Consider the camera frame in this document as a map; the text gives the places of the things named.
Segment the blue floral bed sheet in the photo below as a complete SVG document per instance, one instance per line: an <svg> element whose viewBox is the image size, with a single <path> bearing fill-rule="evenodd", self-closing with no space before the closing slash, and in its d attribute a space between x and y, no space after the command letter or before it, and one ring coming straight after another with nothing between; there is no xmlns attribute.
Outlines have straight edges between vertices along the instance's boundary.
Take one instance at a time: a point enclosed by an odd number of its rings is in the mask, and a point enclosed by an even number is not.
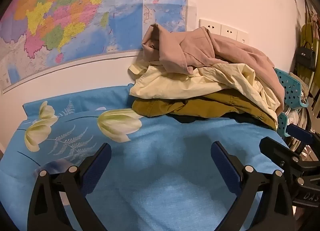
<svg viewBox="0 0 320 231"><path fill-rule="evenodd" d="M273 130L231 117L181 123L169 116L142 117L129 128L113 123L129 140L115 142L99 129L101 113L129 109L130 86L107 87L47 99L58 117L37 152L24 134L39 117L41 100L24 104L27 119L1 159L1 203L20 230L26 230L37 174L79 165L102 144L111 160L87 200L108 230L214 230L235 200L211 155L219 141L242 164L272 173L276 166L259 150Z"/></svg>

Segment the black handbag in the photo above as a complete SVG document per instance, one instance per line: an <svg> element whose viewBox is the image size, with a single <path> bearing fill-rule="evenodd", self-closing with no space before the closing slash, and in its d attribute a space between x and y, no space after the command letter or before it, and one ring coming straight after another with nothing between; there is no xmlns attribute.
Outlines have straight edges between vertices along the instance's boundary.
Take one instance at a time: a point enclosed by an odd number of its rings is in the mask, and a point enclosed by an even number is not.
<svg viewBox="0 0 320 231"><path fill-rule="evenodd" d="M296 49L295 52L296 62L308 68L312 72L316 71L316 54L309 42Z"/></svg>

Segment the mustard brown garment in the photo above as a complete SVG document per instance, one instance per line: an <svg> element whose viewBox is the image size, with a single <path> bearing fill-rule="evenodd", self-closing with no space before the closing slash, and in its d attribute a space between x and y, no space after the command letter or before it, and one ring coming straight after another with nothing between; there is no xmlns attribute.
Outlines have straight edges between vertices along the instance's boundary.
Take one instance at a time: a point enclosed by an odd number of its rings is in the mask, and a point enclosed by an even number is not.
<svg viewBox="0 0 320 231"><path fill-rule="evenodd" d="M241 117L251 116L263 125L276 130L277 119L264 112L239 91L225 89L205 96L189 99L141 99L136 98L132 109L145 117L162 115L191 116L200 118L217 118L228 113Z"/></svg>

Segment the olive yellow hanging garment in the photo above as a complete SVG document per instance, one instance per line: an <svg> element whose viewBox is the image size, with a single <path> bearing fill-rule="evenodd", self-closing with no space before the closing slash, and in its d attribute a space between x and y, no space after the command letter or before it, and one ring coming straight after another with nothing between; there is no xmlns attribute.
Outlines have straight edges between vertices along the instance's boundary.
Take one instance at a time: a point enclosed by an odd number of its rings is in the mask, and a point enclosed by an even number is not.
<svg viewBox="0 0 320 231"><path fill-rule="evenodd" d="M316 79L319 61L319 30L315 22L307 22L303 25L300 47L302 48L302 68L299 70L299 75L311 90L313 80Z"/></svg>

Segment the colourful wall map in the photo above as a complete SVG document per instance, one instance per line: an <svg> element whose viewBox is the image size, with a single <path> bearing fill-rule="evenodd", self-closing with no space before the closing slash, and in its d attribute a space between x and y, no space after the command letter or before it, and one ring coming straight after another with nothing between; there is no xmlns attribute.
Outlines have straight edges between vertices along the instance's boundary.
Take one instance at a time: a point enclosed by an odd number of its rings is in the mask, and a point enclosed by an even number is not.
<svg viewBox="0 0 320 231"><path fill-rule="evenodd" d="M151 24L185 30L187 0L13 0L1 18L1 89L51 67L137 50Z"/></svg>

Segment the cream yellow garment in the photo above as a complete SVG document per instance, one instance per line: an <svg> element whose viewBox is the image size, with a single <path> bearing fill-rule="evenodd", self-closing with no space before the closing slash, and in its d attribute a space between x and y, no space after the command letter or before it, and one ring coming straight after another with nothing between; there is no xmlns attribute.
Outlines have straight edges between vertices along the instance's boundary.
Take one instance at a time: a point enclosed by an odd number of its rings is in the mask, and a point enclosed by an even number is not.
<svg viewBox="0 0 320 231"><path fill-rule="evenodd" d="M284 98L277 97L246 64L220 63L196 68L190 76L144 63L132 64L129 71L137 77L130 94L142 99L189 99L235 89L275 121L284 108Z"/></svg>

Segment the white wall socket panel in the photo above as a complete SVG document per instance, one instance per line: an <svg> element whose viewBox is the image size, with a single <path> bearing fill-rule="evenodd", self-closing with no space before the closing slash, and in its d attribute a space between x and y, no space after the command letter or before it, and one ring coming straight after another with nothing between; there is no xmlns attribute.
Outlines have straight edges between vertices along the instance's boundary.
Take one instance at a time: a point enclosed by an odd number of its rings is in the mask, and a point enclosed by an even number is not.
<svg viewBox="0 0 320 231"><path fill-rule="evenodd" d="M205 19L199 20L199 26L205 27L210 33L228 37L246 45L249 44L249 34L239 29Z"/></svg>

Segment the pink jacket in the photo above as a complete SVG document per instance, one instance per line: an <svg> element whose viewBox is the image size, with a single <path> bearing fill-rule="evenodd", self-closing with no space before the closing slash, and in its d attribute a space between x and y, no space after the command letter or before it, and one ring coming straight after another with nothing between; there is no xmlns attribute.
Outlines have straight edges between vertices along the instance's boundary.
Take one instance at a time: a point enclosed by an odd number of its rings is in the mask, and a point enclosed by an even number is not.
<svg viewBox="0 0 320 231"><path fill-rule="evenodd" d="M168 72L192 75L194 68L211 67L218 63L244 63L252 68L276 95L284 109L284 88L274 64L260 50L221 35L205 27L188 32L169 32L159 24L149 26L142 40L143 59L159 62Z"/></svg>

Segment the black garment under pile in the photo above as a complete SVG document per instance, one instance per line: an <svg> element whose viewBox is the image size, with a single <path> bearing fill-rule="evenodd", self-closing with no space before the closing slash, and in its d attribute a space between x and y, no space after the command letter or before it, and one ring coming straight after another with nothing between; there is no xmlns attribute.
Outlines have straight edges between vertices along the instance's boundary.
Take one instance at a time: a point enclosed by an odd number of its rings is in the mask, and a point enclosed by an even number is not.
<svg viewBox="0 0 320 231"><path fill-rule="evenodd" d="M180 123L192 123L197 120L208 120L208 118L203 118L203 117L197 117L197 116L186 116L186 115L175 115L172 113L167 114L167 116L177 120ZM248 113L236 113L236 112L229 112L226 113L222 116L222 118L229 118L229 119L234 119L238 123L250 123L254 124L263 128L267 129L272 129L270 126L267 124L263 123L259 119L254 118L252 115L249 115Z"/></svg>

